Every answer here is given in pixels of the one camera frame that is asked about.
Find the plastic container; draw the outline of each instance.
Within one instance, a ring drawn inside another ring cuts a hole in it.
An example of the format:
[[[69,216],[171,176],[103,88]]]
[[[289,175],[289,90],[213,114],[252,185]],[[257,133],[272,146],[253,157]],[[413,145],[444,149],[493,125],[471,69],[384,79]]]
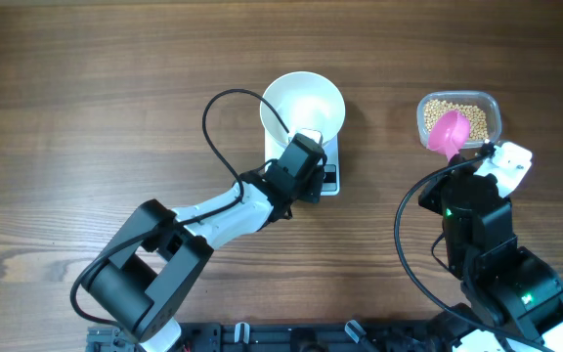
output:
[[[500,122],[500,111],[498,110],[497,101],[489,94],[477,91],[449,91],[435,92],[428,94],[418,103],[416,109],[416,122],[418,123],[418,134],[420,135],[420,143],[426,148],[427,140],[429,140],[429,131],[425,127],[425,104],[432,99],[447,101],[454,104],[474,105],[486,113],[486,122],[488,123],[488,138],[491,142],[496,143],[502,124]],[[484,141],[466,141],[463,149],[479,148]]]

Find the kitchen scale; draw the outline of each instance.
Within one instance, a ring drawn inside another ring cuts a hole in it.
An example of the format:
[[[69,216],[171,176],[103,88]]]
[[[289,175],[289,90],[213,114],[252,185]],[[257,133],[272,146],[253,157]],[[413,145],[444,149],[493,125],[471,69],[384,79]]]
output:
[[[275,141],[271,134],[264,131],[264,160],[280,158],[284,147]],[[335,196],[340,192],[340,168],[338,163],[338,136],[333,137],[324,147],[327,155],[325,180],[321,196]]]
[[[325,179],[321,196],[340,192],[338,132],[345,117],[344,99],[327,78],[313,72],[292,72],[276,79],[263,95],[280,115],[289,132],[283,129],[275,114],[260,104],[264,125],[264,158],[280,158],[288,144],[288,133],[307,129],[318,131],[327,155]]]

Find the wooden table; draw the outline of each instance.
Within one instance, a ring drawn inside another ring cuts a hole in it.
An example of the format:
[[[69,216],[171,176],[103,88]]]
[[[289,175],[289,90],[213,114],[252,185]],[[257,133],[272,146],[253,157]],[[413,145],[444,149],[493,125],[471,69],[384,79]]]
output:
[[[0,351],[81,350],[89,323],[71,310],[70,285],[129,214],[150,198],[196,204],[230,187],[201,136],[207,101],[228,88],[263,92],[296,70],[323,74],[346,100],[342,191],[296,204],[294,220],[217,251],[179,321],[435,315],[401,268],[392,224],[408,188],[445,165],[420,145],[415,121],[418,101],[441,90],[493,95],[502,137],[534,152],[513,196],[514,229],[563,278],[563,4],[4,8]],[[236,170],[262,163],[256,100],[219,101],[209,130]],[[456,279],[429,256],[440,217],[412,204],[403,225],[419,276],[448,303],[462,301]]]

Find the black cable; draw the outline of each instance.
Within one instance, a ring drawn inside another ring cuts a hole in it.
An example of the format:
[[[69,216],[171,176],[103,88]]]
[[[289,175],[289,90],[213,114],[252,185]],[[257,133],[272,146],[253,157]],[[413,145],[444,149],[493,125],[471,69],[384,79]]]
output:
[[[270,159],[266,160],[266,162],[263,163],[260,167],[253,169],[253,171],[259,173],[260,171],[262,171],[266,167],[266,165],[268,165],[270,163],[274,163],[274,162],[278,162],[278,160],[275,159],[275,158],[270,158]]]
[[[397,248],[397,254],[399,254],[399,259],[401,260],[401,265],[406,270],[406,273],[410,277],[411,281],[416,285],[416,287],[418,287],[418,289],[420,289],[421,292],[423,292],[427,296],[427,298],[429,298],[432,302],[434,302],[437,306],[442,308],[444,311],[450,313],[454,317],[461,319],[462,321],[466,322],[468,325],[473,326],[478,330],[489,331],[489,332],[496,334],[498,336],[502,336],[502,337],[520,342],[522,344],[536,348],[536,349],[543,351],[543,352],[553,352],[551,349],[544,347],[544,346],[541,346],[541,345],[535,343],[534,341],[528,340],[528,339],[523,338],[521,336],[517,336],[517,335],[512,334],[510,332],[507,332],[505,330],[493,328],[493,327],[487,326],[485,324],[476,322],[476,321],[474,321],[474,320],[472,320],[468,317],[463,316],[462,314],[458,313],[457,311],[451,309],[451,307],[449,307],[447,304],[445,304],[443,301],[441,301],[440,298],[436,297],[433,293],[431,293],[431,291],[427,287],[425,287],[425,285],[423,285],[420,282],[420,280],[416,277],[414,272],[411,270],[410,265],[408,264],[408,261],[406,260],[406,256],[403,253],[403,248],[401,246],[401,238],[399,236],[399,228],[401,227],[401,216],[403,215],[403,210],[405,209],[406,205],[408,204],[408,201],[410,201],[411,196],[413,196],[413,194],[416,191],[418,191],[424,184],[431,181],[432,179],[437,178],[437,177],[442,176],[442,175],[445,175],[445,174],[447,174],[447,173],[449,173],[453,170],[459,169],[460,167],[468,166],[468,165],[471,165],[475,162],[481,161],[484,158],[485,158],[484,155],[477,156],[477,157],[472,158],[470,160],[467,160],[463,163],[447,166],[447,167],[442,168],[440,170],[434,171],[434,172],[430,173],[429,175],[423,177],[420,181],[418,181],[406,193],[406,195],[403,197],[403,200],[401,200],[401,203],[399,204],[399,208],[397,209],[397,214],[395,216],[394,239],[395,239],[395,247]]]
[[[438,264],[440,264],[441,267],[443,267],[443,269],[445,269],[448,272],[451,272],[451,270],[449,270],[449,268],[447,267],[447,265],[440,260],[436,254],[434,253],[434,249],[436,249],[436,245],[438,245],[438,243],[440,243],[440,241],[445,237],[445,233],[442,233],[440,236],[438,236],[438,239],[436,239],[434,241],[433,244],[431,244],[431,256],[434,257],[434,259],[436,259],[436,261],[438,262]]]
[[[205,110],[203,111],[203,117],[202,117],[202,129],[203,129],[203,136],[205,137],[205,141],[207,142],[208,146],[210,146],[210,148],[212,149],[212,151],[214,152],[214,154],[221,160],[221,162],[223,162],[223,164],[225,165],[225,167],[228,168],[228,170],[230,170],[230,172],[232,173],[232,175],[234,176],[234,178],[236,179],[236,182],[238,182],[238,186],[240,188],[240,193],[238,195],[238,197],[236,197],[236,199],[234,199],[232,202],[230,202],[229,204],[222,206],[216,210],[212,210],[209,211],[205,214],[196,216],[192,219],[188,219],[179,223],[176,223],[175,226],[184,226],[184,225],[189,225],[189,224],[193,224],[195,222],[199,222],[205,218],[208,218],[210,216],[216,215],[218,213],[221,213],[231,207],[233,207],[234,205],[238,204],[239,202],[242,201],[242,197],[244,197],[244,186],[242,185],[242,181],[240,180],[238,174],[236,173],[236,171],[234,170],[234,168],[225,160],[225,158],[221,155],[221,153],[216,149],[216,147],[214,147],[214,144],[212,143],[212,140],[210,140],[210,136],[207,134],[207,127],[206,127],[206,120],[207,120],[207,113],[210,110],[210,108],[212,107],[212,104],[214,104],[214,102],[216,102],[219,98],[226,96],[228,94],[232,94],[232,93],[243,93],[243,94],[248,94],[250,96],[253,96],[257,99],[259,99],[262,103],[264,103],[267,107],[269,107],[269,109],[271,109],[271,111],[273,112],[273,114],[275,115],[275,117],[278,119],[278,121],[281,124],[281,127],[283,127],[283,129],[285,130],[286,133],[289,133],[288,131],[288,127],[286,127],[286,125],[283,123],[282,118],[280,117],[280,115],[278,114],[278,112],[275,110],[275,108],[273,108],[273,106],[267,102],[266,99],[264,99],[262,96],[260,96],[257,93],[251,92],[249,90],[246,89],[228,89],[226,91],[223,91],[219,94],[217,94],[216,96],[214,96],[214,98],[212,98],[207,106],[205,107]],[[266,166],[267,163],[272,162],[272,159],[268,160],[267,162],[264,163],[264,165],[262,165],[262,167]],[[121,324],[117,321],[114,320],[110,320],[110,319],[102,319],[102,318],[98,318],[95,316],[92,316],[86,312],[84,312],[80,307],[79,304],[77,303],[77,291],[79,290],[79,287],[81,286],[82,280],[84,279],[84,277],[90,273],[91,271],[93,271],[94,269],[96,269],[98,266],[103,265],[104,262],[108,261],[108,258],[110,258],[111,256],[115,255],[118,251],[136,243],[136,242],[140,242],[140,241],[144,241],[147,238],[150,238],[152,236],[156,236],[158,234],[158,230],[151,230],[148,232],[145,232],[143,234],[140,234],[134,238],[131,238],[123,243],[120,243],[116,246],[114,246],[113,248],[111,248],[110,250],[106,250],[104,252],[102,252],[97,258],[95,258],[95,260],[93,260],[87,267],[86,269],[84,269],[81,274],[79,274],[79,276],[77,277],[77,279],[75,279],[75,282],[73,283],[73,286],[70,289],[70,294],[69,294],[69,299],[70,299],[70,305],[71,307],[73,307],[73,310],[75,311],[75,313],[77,313],[78,316],[97,323],[97,324],[106,324],[106,325],[112,325],[115,327],[118,327],[120,329],[123,329],[123,327],[121,326]]]
[[[123,326],[114,320],[110,320],[110,319],[102,319],[102,318],[98,318],[95,316],[92,316],[86,312],[84,312],[80,307],[79,304],[77,303],[77,291],[79,290],[79,287],[82,284],[82,280],[84,279],[84,277],[86,277],[86,275],[88,275],[88,273],[90,273],[91,271],[95,270],[98,266],[103,265],[105,261],[108,261],[108,258],[110,258],[111,256],[115,255],[117,252],[123,250],[124,248],[127,248],[128,246],[140,242],[140,241],[144,241],[150,237],[156,236],[158,235],[159,230],[158,229],[153,229],[151,231],[147,231],[143,234],[140,234],[138,236],[135,236],[127,241],[124,241],[122,243],[119,243],[117,245],[115,245],[114,247],[112,247],[110,250],[106,250],[102,253],[100,253],[97,258],[95,258],[95,260],[93,260],[87,267],[86,269],[84,269],[81,274],[79,274],[79,276],[77,277],[77,279],[75,279],[75,282],[73,282],[73,286],[70,288],[70,294],[69,294],[69,299],[70,299],[70,305],[71,307],[73,307],[73,310],[75,311],[75,313],[77,313],[78,316],[97,323],[97,324],[106,324],[106,325],[112,325],[115,327],[118,327],[120,329],[123,329]]]
[[[202,215],[198,215],[192,219],[188,219],[185,221],[182,221],[181,224],[182,225],[189,225],[189,224],[193,224],[196,222],[199,222],[205,218],[208,218],[210,216],[219,214],[227,209],[230,209],[231,207],[233,207],[234,205],[238,204],[239,202],[242,201],[242,197],[244,197],[244,186],[242,185],[242,182],[240,181],[240,177],[238,176],[238,174],[236,173],[236,171],[234,170],[234,168],[225,160],[225,158],[221,155],[221,153],[216,149],[216,147],[214,147],[214,144],[212,143],[212,140],[210,140],[210,136],[207,134],[207,127],[205,125],[205,122],[207,120],[207,112],[210,110],[210,108],[212,107],[212,104],[214,104],[214,102],[216,102],[219,98],[226,96],[228,94],[232,94],[232,93],[243,93],[243,94],[248,94],[250,96],[253,96],[257,99],[259,99],[262,103],[264,103],[267,107],[269,107],[269,109],[273,112],[273,114],[275,115],[275,117],[278,119],[278,121],[280,122],[281,127],[283,127],[283,130],[285,131],[285,133],[289,133],[288,127],[286,127],[286,125],[283,123],[282,118],[280,117],[280,115],[278,114],[278,112],[273,108],[273,106],[267,102],[266,99],[262,98],[259,94],[251,92],[250,90],[246,90],[246,89],[239,89],[239,88],[235,88],[235,89],[228,89],[226,91],[223,91],[219,94],[217,94],[216,96],[214,96],[214,98],[212,98],[210,100],[210,102],[207,104],[207,106],[205,107],[205,110],[203,111],[203,119],[201,120],[201,125],[202,125],[202,129],[203,129],[203,137],[205,137],[205,141],[207,142],[208,146],[210,146],[210,149],[214,152],[214,154],[221,160],[221,162],[223,162],[223,164],[225,165],[225,167],[227,167],[228,170],[230,170],[230,172],[232,173],[232,176],[234,176],[234,178],[236,179],[236,182],[238,182],[238,187],[240,189],[240,193],[238,195],[238,197],[236,197],[236,199],[234,199],[233,201],[231,201],[229,204],[225,205],[225,206],[221,206],[220,208],[216,209],[216,210],[212,210],[209,212],[206,212],[205,214]]]

